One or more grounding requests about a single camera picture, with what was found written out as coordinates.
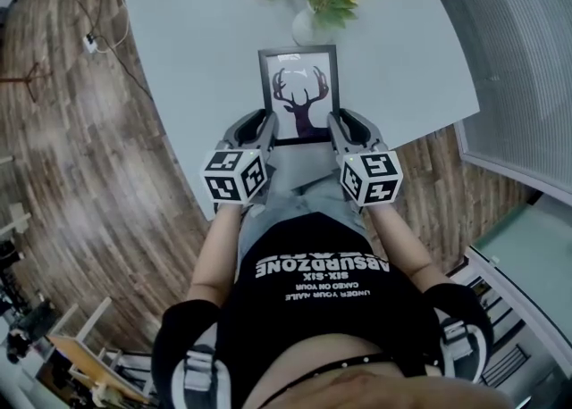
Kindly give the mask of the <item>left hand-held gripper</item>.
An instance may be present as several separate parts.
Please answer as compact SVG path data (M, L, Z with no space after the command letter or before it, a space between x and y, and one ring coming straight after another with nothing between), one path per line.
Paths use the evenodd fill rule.
M266 165L276 131L276 114L265 116L265 109L258 109L239 118L224 132L201 165L200 179L206 194L201 204L203 213L216 213L223 204L266 203L271 180L271 169Z

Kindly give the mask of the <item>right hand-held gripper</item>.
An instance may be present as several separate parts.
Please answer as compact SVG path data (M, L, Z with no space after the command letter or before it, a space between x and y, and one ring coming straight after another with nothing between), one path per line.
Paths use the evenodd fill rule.
M342 189L359 207L393 203L403 181L397 153L387 149L381 131L360 113L341 108L339 117L329 113L327 128Z

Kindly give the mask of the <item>framed deer antler picture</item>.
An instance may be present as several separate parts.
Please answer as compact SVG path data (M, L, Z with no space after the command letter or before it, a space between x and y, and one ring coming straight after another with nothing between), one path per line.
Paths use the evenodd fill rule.
M258 61L265 109L276 115L276 144L328 142L329 115L340 110L334 45L263 49Z

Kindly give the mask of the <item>person's left forearm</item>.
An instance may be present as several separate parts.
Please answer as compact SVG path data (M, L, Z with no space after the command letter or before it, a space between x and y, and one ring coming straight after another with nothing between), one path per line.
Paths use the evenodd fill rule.
M221 307L235 280L242 206L223 204L211 223L195 265L186 299Z

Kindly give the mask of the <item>person's right forearm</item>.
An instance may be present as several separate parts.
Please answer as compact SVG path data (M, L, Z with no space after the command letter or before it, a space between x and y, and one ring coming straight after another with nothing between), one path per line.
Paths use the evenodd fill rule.
M377 204L366 209L389 262L407 275L421 292L451 283L392 205Z

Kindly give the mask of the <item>round white table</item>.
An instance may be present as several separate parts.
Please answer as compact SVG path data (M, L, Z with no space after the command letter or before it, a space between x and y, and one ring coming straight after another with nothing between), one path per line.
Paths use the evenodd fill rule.
M304 0L126 0L156 109L194 197L226 129L263 105L258 53L291 46ZM478 112L475 87L441 0L360 0L336 33L341 106L395 148Z

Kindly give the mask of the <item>light blue jeans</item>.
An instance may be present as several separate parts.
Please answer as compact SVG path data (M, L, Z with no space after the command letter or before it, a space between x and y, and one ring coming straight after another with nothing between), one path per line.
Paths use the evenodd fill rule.
M271 190L243 219L238 263L249 254L327 252L371 248L358 207L346 200L338 173L298 188Z

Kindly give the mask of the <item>white round vase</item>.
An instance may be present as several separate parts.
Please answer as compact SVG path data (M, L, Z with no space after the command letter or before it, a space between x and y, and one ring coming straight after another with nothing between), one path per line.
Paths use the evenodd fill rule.
M327 45L332 41L332 32L318 25L311 6L302 9L295 16L291 31L294 42L299 46Z

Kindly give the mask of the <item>black printed shirt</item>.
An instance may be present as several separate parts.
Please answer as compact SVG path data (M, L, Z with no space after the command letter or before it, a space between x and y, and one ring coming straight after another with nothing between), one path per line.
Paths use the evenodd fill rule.
M311 213L272 226L246 253L222 305L194 299L163 316L152 376L164 409L239 409L271 364L300 341L328 334L378 347L361 363L429 366L478 380L491 322L456 283L417 288L356 231Z

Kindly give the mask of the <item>frosted glass partition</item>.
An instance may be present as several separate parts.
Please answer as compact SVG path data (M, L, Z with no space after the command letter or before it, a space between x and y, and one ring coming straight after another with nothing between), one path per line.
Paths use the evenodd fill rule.
M572 206L572 0L441 0L480 109L461 157Z

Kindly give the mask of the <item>glass top cabinet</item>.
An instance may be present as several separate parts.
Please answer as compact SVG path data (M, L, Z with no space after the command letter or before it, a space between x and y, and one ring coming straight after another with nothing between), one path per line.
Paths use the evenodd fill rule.
M492 323L481 383L516 409L572 409L572 207L537 196L468 246L450 276Z

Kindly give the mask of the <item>wooden stand base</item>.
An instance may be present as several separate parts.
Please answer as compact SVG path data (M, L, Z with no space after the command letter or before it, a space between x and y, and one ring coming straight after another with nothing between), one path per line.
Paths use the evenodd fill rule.
M38 79L47 79L52 76L50 70L45 70L42 68L40 62L35 61L31 68L20 77L3 77L0 78L0 85L10 85L10 84L23 84L28 92L29 98L33 103L37 102L37 98L32 91L31 84Z

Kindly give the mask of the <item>white metal rack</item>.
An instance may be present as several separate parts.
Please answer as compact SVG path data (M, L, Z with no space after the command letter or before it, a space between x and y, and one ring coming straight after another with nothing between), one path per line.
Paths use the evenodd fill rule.
M105 312L108 310L108 308L112 305L112 298L107 296L100 304L99 306L95 309L95 311L89 316L89 318L85 321L85 323L83 324L83 326L80 328L80 330L77 332L77 334L75 336L67 336L65 334L62 333L63 328L66 326L66 324L69 322L69 320L72 318L72 316L78 311L79 309L79 305L77 303L74 303L73 305L70 306L70 308L67 310L67 312L61 317L61 319L55 324L55 326L48 332L47 334L47 339L49 335L62 335L62 336L67 336L67 337L71 337L71 338L76 338L78 341L81 341L88 349L89 347L86 345L85 340L88 337L89 333L94 329L94 327L96 326L97 322L100 320L100 318L105 314ZM106 349L103 347L100 352L96 355L98 358L102 359L104 361L105 364L107 364L108 366L110 366L114 371L116 371L121 377L122 375L116 370L119 361L122 357L122 350L119 350L115 353L115 356L113 358L113 360L111 362L107 362L105 360L106 357ZM86 387L88 388L99 388L101 386L104 386L105 388L109 388L106 386L106 384L94 384L87 376L83 375L80 370L71 363L71 368L69 370L69 373L76 379L79 380L82 384L84 384ZM147 382L144 386L144 388L139 388L139 390L142 390L145 396L148 396L150 399L150 402L147 404L142 404L138 401L134 401L131 400L125 396L123 396L118 390L116 390L115 388L113 388L114 390L116 390L124 399L127 399L131 402L137 402L139 405L149 405L152 402L151 396L150 396L150 392L151 392L151 388L153 386L153 382L151 380L151 378L147 379Z

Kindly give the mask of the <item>wooden board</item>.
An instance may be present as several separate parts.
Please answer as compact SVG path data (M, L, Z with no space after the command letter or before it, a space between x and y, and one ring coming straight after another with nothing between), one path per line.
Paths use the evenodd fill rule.
M107 387L118 390L123 396L142 404L150 402L142 390L121 377L81 341L62 335L49 335L48 340L94 384L106 384Z

